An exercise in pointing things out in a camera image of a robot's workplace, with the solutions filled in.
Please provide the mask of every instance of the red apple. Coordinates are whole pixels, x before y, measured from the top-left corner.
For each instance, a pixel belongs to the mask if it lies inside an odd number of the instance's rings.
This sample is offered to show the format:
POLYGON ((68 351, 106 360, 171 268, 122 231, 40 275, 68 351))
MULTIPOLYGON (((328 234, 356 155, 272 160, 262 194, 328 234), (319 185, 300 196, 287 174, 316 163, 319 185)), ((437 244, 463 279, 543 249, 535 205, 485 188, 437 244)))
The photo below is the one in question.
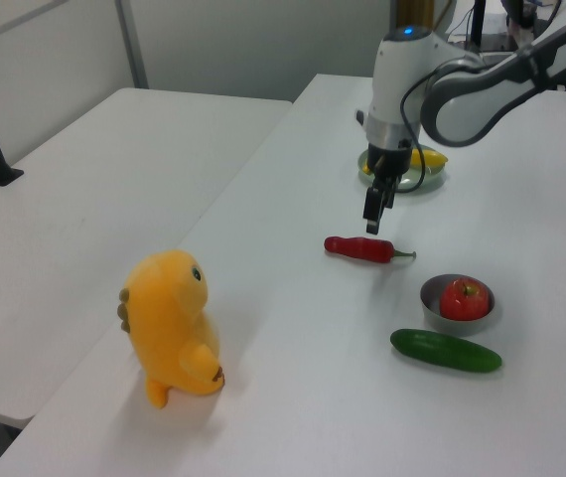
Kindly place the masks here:
POLYGON ((490 307, 486 286, 466 276, 449 283, 440 297, 440 314, 449 320, 477 320, 486 316, 490 307))

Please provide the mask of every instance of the pepper stem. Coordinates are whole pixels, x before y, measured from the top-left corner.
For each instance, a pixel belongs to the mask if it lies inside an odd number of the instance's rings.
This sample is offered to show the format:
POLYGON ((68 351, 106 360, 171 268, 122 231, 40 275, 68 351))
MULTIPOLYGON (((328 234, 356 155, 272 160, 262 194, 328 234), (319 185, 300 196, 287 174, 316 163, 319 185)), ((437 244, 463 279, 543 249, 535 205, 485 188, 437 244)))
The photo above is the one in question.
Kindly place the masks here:
POLYGON ((412 251, 411 253, 405 253, 404 251, 394 250, 393 256, 412 256, 413 258, 415 258, 417 254, 415 253, 415 251, 412 251))

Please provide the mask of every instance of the green cucumber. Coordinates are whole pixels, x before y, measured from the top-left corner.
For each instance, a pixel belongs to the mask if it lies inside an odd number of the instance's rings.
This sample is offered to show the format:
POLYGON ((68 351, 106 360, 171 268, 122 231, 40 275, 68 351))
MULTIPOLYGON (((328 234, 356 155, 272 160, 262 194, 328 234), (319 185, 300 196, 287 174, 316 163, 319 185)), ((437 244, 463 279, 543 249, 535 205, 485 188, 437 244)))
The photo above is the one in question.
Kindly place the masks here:
POLYGON ((489 373, 501 366, 501 356, 484 346, 424 330, 397 330, 391 344, 403 355, 432 365, 471 373, 489 373))

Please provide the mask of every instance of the gray bowl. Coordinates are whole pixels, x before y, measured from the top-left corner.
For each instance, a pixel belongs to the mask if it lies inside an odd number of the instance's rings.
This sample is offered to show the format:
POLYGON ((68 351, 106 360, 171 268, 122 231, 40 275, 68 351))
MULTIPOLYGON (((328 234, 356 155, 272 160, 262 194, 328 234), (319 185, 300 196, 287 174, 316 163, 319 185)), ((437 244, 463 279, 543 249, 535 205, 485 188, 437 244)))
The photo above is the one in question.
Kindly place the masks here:
MULTIPOLYGON (((471 278, 468 275, 460 274, 446 274, 438 275, 427 280, 420 289, 420 300, 422 301, 422 310, 424 311, 424 318, 426 321, 440 333, 445 333, 454 336, 468 336, 479 333, 487 326, 495 321, 495 296, 493 291, 485 284, 489 292, 490 306, 489 313, 482 318, 471 321, 456 321, 449 320, 440 315, 440 297, 444 289, 453 280, 461 277, 471 278)), ((483 283, 481 280, 473 278, 473 280, 483 283)))

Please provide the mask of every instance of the stuffed animal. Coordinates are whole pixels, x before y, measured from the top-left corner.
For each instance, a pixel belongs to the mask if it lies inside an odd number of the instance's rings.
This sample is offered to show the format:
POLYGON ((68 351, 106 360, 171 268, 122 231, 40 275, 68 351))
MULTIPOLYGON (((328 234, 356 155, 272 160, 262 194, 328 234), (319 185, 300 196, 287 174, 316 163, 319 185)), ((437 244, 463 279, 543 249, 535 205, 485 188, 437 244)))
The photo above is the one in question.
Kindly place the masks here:
POLYGON ((120 291, 117 314, 146 373, 146 395, 162 408, 168 390, 196 395, 225 384, 219 341, 204 306, 208 286, 195 259, 182 250, 148 256, 120 291))

